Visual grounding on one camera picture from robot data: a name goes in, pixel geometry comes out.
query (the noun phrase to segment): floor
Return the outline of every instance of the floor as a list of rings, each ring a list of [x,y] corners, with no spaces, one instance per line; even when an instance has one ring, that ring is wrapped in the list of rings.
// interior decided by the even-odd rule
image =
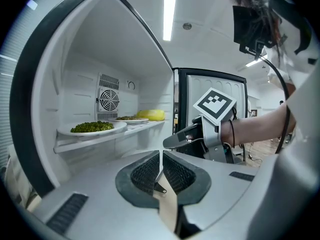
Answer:
[[[246,150],[246,164],[251,167],[260,167],[262,161],[270,155],[273,155],[278,147],[278,139],[271,140],[264,140],[255,142],[253,145],[250,143],[245,144]]]

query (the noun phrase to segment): fan vent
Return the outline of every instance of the fan vent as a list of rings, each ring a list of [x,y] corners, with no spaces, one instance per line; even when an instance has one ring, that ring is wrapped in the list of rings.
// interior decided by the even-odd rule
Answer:
[[[119,90],[119,79],[106,74],[102,74],[100,75],[99,85],[102,87]]]
[[[117,118],[118,117],[118,113],[98,113],[97,114],[97,119],[98,120],[108,120],[110,118]]]
[[[101,93],[100,104],[106,111],[114,111],[119,104],[118,95],[113,90],[105,90]]]

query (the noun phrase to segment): white plate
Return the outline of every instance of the white plate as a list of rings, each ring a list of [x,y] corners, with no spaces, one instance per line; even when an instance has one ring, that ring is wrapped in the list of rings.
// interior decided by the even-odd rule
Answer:
[[[68,123],[68,124],[59,126],[57,131],[60,134],[69,135],[69,136],[96,136],[96,135],[114,133],[127,126],[125,122],[110,122],[110,123],[113,124],[114,129],[93,131],[93,132],[70,132],[72,128],[76,127],[79,124],[82,124],[82,122],[73,122],[73,123]]]
[[[117,120],[116,118],[110,118],[108,119],[110,122],[125,122],[127,124],[137,124],[142,123],[145,121],[148,121],[148,118],[139,118],[139,120]]]

